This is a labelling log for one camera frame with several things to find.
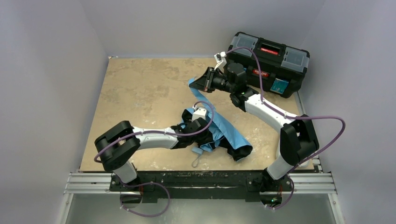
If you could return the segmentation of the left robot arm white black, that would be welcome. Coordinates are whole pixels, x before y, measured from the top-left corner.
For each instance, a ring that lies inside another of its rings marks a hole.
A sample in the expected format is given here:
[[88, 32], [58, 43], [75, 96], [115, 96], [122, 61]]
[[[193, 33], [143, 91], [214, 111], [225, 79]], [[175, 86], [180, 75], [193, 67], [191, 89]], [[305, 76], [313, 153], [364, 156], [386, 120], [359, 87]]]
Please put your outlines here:
[[209, 132], [207, 114], [207, 109], [199, 107], [193, 110], [190, 120], [165, 129], [143, 129], [121, 121], [95, 140], [98, 155], [94, 159], [105, 171], [116, 174], [120, 182], [132, 183], [138, 174], [129, 159], [136, 151], [187, 148]]

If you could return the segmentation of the white glasses case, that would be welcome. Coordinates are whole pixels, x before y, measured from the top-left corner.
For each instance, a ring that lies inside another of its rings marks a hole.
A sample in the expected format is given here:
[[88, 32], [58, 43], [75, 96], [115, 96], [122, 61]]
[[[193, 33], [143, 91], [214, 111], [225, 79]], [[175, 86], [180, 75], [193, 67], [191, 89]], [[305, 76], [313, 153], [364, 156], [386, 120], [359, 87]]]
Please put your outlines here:
[[[280, 143], [279, 143], [278, 146], [277, 146], [277, 150], [276, 150], [276, 159], [278, 157], [280, 157], [280, 156], [281, 156], [281, 152], [280, 152]], [[298, 167], [299, 168], [305, 168], [305, 167], [307, 167], [309, 165], [309, 163], [310, 163], [309, 161], [302, 162], [302, 163], [300, 163], [298, 165]]]

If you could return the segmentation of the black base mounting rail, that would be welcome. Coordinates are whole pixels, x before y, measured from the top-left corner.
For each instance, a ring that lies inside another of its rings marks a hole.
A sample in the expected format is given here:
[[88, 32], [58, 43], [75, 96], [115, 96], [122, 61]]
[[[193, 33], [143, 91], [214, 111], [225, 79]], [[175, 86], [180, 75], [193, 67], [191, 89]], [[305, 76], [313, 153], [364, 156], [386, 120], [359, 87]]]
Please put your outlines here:
[[273, 187], [262, 191], [262, 170], [214, 171], [138, 171], [132, 183], [111, 176], [111, 192], [141, 193], [144, 203], [158, 199], [229, 199], [279, 205], [282, 196], [292, 190], [291, 178], [285, 176]]

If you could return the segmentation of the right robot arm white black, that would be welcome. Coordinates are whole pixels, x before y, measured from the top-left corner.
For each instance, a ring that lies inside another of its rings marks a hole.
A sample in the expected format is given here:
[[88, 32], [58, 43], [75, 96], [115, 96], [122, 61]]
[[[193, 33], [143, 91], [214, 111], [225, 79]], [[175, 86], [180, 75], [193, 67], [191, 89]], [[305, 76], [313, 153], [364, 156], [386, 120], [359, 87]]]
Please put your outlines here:
[[236, 107], [258, 117], [280, 134], [280, 155], [263, 170], [262, 191], [273, 187], [319, 149], [316, 132], [308, 116], [287, 115], [286, 111], [265, 102], [256, 90], [248, 86], [246, 71], [240, 63], [229, 64], [224, 72], [208, 67], [201, 77], [189, 83], [189, 87], [207, 93], [215, 90], [228, 92]]

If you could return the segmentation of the light blue folding umbrella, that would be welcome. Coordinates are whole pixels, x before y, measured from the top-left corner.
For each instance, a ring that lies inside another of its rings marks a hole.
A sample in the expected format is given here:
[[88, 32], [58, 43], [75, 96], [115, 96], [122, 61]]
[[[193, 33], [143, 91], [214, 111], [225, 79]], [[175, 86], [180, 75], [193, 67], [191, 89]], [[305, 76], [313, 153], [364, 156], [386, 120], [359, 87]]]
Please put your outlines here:
[[222, 147], [236, 162], [249, 156], [253, 150], [249, 141], [216, 111], [214, 105], [202, 93], [193, 88], [190, 88], [190, 91], [198, 101], [205, 101], [204, 107], [208, 111], [207, 121], [210, 121], [212, 112], [214, 112], [211, 125], [202, 133], [203, 138], [197, 141], [197, 146], [192, 148], [192, 152], [201, 156], [203, 152], [211, 153], [214, 149]]

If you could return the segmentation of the aluminium frame rail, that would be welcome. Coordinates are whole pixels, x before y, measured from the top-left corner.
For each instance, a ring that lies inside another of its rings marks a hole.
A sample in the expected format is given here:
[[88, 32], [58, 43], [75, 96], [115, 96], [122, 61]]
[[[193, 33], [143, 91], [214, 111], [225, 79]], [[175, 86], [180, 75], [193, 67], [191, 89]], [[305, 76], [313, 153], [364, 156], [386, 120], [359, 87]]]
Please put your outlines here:
[[[183, 109], [196, 102], [187, 91], [176, 99], [148, 99], [138, 103], [132, 97], [120, 97], [120, 104], [107, 102], [100, 96], [79, 171], [70, 174], [64, 205], [57, 224], [344, 224], [336, 197], [336, 187], [331, 173], [322, 172], [319, 157], [314, 157], [309, 169], [297, 169], [290, 174], [295, 190], [292, 198], [282, 208], [270, 211], [258, 202], [244, 199], [176, 199], [165, 213], [158, 217], [140, 217], [120, 209], [119, 193], [111, 193], [110, 174], [93, 161], [96, 149], [93, 141], [121, 120], [130, 120], [138, 127], [162, 128], [181, 120]], [[143, 171], [202, 171], [208, 174], [215, 168], [226, 171], [263, 169], [275, 159], [279, 135], [268, 125], [237, 110], [225, 102], [226, 95], [208, 96], [221, 115], [226, 117], [254, 146], [246, 159], [234, 162], [225, 149], [205, 153], [199, 166], [193, 168], [197, 154], [188, 149], [175, 152], [166, 149], [149, 149], [137, 153], [132, 162]]]

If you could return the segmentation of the black toolbox with clear lids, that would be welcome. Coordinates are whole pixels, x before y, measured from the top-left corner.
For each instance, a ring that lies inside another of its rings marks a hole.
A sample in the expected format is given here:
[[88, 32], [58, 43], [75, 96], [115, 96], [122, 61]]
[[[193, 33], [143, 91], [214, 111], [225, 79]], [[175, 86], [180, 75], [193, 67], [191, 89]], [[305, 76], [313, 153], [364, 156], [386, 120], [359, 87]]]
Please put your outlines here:
[[227, 61], [240, 63], [247, 84], [289, 98], [299, 91], [308, 69], [310, 53], [285, 44], [238, 32], [233, 37]]

